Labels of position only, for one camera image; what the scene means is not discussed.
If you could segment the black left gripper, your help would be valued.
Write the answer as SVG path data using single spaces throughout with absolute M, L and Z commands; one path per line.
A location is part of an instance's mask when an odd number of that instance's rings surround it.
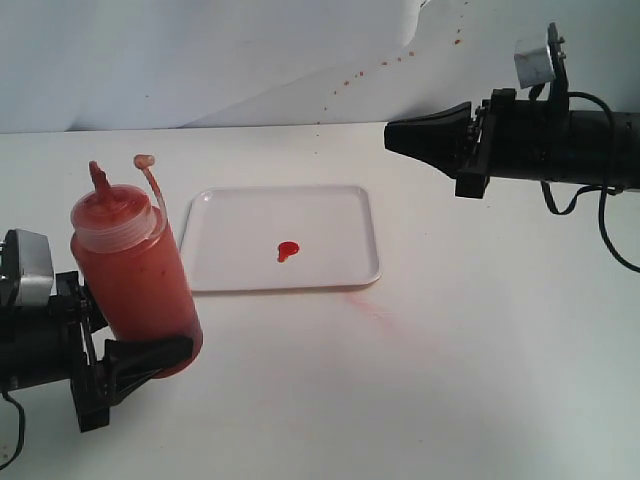
M 56 274 L 55 283 L 50 311 L 60 325 L 65 369 L 82 433 L 107 426 L 110 406 L 191 358 L 193 340 L 174 336 L 151 342 L 106 340 L 100 360 L 93 334 L 107 322 L 89 286 L 80 282 L 77 271 Z

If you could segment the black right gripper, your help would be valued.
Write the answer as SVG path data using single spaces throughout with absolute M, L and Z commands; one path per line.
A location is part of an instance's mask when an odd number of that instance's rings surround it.
M 540 90 L 534 87 L 526 100 L 518 100 L 513 89 L 495 89 L 473 124 L 469 101 L 389 122 L 384 147 L 456 177 L 455 195 L 462 198 L 483 198 L 493 177 L 540 180 L 569 114 L 566 91 L 539 101 Z

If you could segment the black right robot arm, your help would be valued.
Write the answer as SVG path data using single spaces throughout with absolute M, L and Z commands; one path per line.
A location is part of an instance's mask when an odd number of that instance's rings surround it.
M 463 198 L 483 198 L 492 178 L 639 187 L 638 114 L 564 108 L 553 117 L 547 102 L 512 89 L 478 107 L 390 122 L 384 146 L 453 179 Z

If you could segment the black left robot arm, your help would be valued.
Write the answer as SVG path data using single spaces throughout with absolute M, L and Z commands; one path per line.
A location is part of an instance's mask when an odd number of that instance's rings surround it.
M 1 309 L 1 388 L 67 380 L 81 432 L 109 425 L 110 410 L 157 375 L 188 360 L 194 342 L 173 336 L 151 342 L 107 339 L 96 356 L 93 334 L 107 326 L 76 271 L 56 275 L 57 293 L 37 307 L 13 295 Z

